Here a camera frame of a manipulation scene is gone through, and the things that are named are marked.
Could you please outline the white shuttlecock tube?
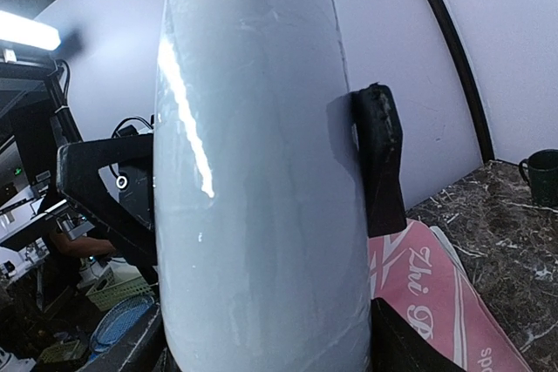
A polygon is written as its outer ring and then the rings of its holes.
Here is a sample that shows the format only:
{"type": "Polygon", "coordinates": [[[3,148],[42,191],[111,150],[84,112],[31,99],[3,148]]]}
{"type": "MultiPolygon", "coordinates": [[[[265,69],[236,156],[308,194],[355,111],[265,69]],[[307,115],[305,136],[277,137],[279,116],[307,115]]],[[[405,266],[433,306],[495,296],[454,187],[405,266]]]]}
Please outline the white shuttlecock tube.
{"type": "Polygon", "coordinates": [[[166,0],[154,211],[184,371],[364,371],[363,188],[333,0],[166,0]]]}

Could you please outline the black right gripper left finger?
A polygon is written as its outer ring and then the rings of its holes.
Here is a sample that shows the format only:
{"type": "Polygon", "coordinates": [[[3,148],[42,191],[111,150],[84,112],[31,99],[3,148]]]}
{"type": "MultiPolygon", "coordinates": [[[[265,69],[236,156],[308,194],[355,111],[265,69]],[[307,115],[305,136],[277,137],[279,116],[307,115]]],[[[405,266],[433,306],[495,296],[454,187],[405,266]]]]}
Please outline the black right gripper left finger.
{"type": "Polygon", "coordinates": [[[156,283],[157,250],[153,223],[128,212],[108,192],[99,170],[153,157],[153,135],[71,143],[58,148],[56,186],[79,213],[106,229],[108,240],[148,283],[156,283]]]}

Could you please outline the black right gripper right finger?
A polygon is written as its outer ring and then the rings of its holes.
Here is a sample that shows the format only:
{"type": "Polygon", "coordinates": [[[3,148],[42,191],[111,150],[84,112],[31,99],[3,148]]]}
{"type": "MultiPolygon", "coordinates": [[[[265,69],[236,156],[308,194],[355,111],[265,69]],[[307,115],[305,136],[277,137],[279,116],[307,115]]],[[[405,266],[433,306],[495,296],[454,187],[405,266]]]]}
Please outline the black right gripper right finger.
{"type": "Polygon", "coordinates": [[[406,228],[400,185],[403,130],[386,85],[375,83],[350,94],[368,234],[385,236],[406,228]]]}

